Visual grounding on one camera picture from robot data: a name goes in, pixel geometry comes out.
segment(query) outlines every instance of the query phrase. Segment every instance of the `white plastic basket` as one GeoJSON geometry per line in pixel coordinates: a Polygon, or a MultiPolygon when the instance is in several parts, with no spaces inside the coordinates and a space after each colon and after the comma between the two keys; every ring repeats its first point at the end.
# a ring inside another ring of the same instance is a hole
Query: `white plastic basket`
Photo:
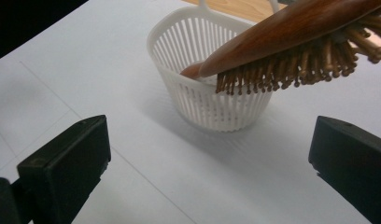
{"type": "MultiPolygon", "coordinates": [[[[271,0],[277,8],[276,0],[271,0]]],[[[179,73],[207,58],[251,25],[211,11],[204,0],[160,21],[148,36],[148,52],[176,109],[189,121],[209,130],[237,131],[253,123],[272,94],[215,94],[216,76],[193,80],[179,73]]]]}

